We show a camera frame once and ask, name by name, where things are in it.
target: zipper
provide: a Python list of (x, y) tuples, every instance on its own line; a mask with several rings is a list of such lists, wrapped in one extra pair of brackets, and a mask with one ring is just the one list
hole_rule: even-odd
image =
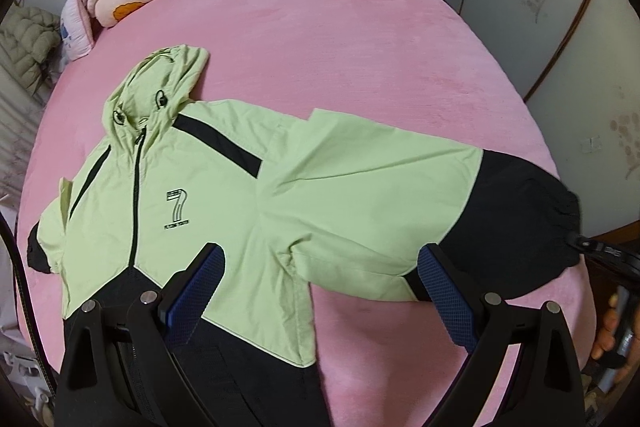
[(138, 252), (138, 206), (140, 203), (140, 155), (142, 146), (145, 143), (146, 127), (142, 129), (136, 138), (135, 145), (138, 146), (136, 154), (136, 165), (133, 172), (133, 234), (131, 237), (131, 252), (129, 253), (129, 267), (133, 268)]

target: cable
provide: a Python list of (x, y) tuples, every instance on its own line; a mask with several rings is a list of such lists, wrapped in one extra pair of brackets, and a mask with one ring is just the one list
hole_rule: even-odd
[(47, 382), (47, 387), (49, 388), (51, 397), (55, 399), (58, 385), (53, 375), (53, 370), (47, 361), (47, 355), (44, 352), (44, 346), (42, 346), (40, 333), (38, 333), (36, 316), (33, 312), (29, 285), (27, 284), (27, 275), (24, 272), (24, 266), (22, 264), (20, 252), (18, 251), (18, 245), (15, 242), (14, 234), (11, 232), (2, 212), (0, 212), (0, 236), (2, 237), (2, 241), (4, 242), (7, 251), (9, 252), (11, 263), (14, 266), (15, 281), (17, 283), (18, 293), (20, 294), (20, 302), (22, 303), (24, 318), (26, 319), (29, 337), (31, 339), (31, 344), (33, 344), (36, 359), (40, 365), (42, 376), (44, 377), (45, 382)]

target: black stripe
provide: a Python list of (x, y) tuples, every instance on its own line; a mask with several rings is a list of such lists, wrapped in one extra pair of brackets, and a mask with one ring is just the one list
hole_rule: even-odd
[(31, 232), (29, 233), (29, 239), (27, 240), (27, 264), (29, 267), (41, 273), (51, 273), (51, 267), (49, 266), (49, 260), (47, 254), (38, 243), (38, 221)]
[(136, 261), (136, 252), (138, 251), (138, 226), (140, 223), (139, 206), (140, 206), (140, 155), (142, 155), (142, 146), (145, 144), (146, 127), (140, 132), (136, 145), (138, 153), (136, 154), (136, 166), (133, 174), (133, 232), (131, 237), (131, 252), (129, 253), (129, 266), (133, 266)]
[(86, 179), (84, 180), (84, 185), (82, 185), (82, 188), (80, 189), (80, 193), (78, 194), (78, 197), (76, 198), (76, 201), (74, 202), (73, 206), (71, 207), (71, 211), (69, 212), (69, 219), (71, 219), (71, 216), (73, 216), (74, 210), (76, 209), (76, 206), (78, 206), (78, 203), (80, 202), (80, 198), (82, 198), (82, 196), (84, 196), (84, 193), (89, 188), (89, 185), (91, 185), (91, 183), (94, 181), (95, 177), (98, 175), (98, 172), (100, 171), (100, 168), (102, 167), (102, 164), (107, 159), (107, 156), (109, 155), (110, 152), (111, 152), (111, 145), (107, 147), (107, 150), (102, 153), (102, 155), (97, 159), (96, 163), (94, 163), (94, 166), (91, 167), (91, 170), (89, 171), (89, 174), (87, 175)]
[(431, 302), (431, 297), (429, 296), (427, 288), (424, 287), (424, 284), (422, 284), (422, 280), (418, 275), (417, 267), (415, 267), (413, 270), (411, 270), (411, 272), (404, 275), (403, 277), (409, 284), (411, 291), (414, 292), (415, 298), (418, 299), (418, 301)]
[(258, 177), (262, 160), (233, 143), (212, 126), (195, 118), (179, 114), (174, 121), (174, 127), (215, 149), (254, 178)]

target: jacket hood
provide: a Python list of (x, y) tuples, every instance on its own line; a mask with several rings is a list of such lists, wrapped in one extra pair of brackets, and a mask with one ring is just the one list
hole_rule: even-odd
[(150, 146), (190, 101), (208, 58), (205, 49), (182, 44), (142, 60), (104, 104), (102, 124), (111, 144), (132, 150), (145, 129)]

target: human hand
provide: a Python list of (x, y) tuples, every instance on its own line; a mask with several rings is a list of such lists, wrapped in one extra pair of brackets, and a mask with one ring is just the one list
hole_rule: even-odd
[[(619, 320), (618, 314), (616, 313), (617, 305), (618, 295), (613, 294), (609, 299), (609, 306), (611, 309), (604, 314), (604, 317), (602, 318), (603, 327), (596, 335), (596, 340), (593, 343), (593, 349), (591, 349), (591, 358), (594, 360), (598, 360), (605, 351), (610, 351), (614, 347), (616, 341), (613, 337), (613, 331), (618, 327)], [(628, 374), (629, 370), (631, 370), (638, 361), (640, 361), (640, 307), (636, 310), (636, 317), (634, 319), (634, 337), (631, 341), (629, 354), (626, 357), (626, 364), (616, 374), (615, 382), (618, 383), (622, 381)]]

